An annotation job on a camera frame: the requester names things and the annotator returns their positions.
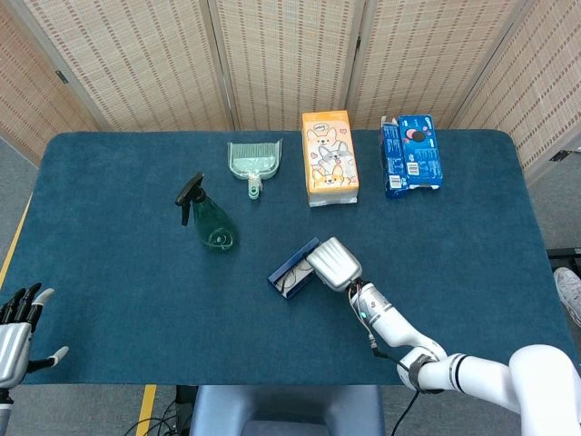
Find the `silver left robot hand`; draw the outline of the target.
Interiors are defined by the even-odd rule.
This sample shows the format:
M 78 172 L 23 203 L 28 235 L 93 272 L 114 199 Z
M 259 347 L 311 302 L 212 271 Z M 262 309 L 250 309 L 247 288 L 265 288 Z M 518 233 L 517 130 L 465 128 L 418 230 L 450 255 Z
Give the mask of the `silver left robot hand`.
M 30 360 L 34 333 L 46 304 L 54 295 L 53 288 L 40 293 L 37 282 L 28 289 L 21 288 L 1 305 L 1 389 L 10 391 L 19 385 L 28 373 L 53 368 L 69 352 L 63 346 L 48 357 Z

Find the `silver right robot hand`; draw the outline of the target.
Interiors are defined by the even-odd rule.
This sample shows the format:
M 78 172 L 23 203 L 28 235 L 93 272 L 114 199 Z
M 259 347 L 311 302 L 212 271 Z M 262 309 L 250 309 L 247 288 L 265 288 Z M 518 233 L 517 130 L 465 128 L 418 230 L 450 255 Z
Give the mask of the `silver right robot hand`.
M 362 274 L 360 262 L 337 237 L 318 245 L 306 261 L 334 292 L 344 292 Z

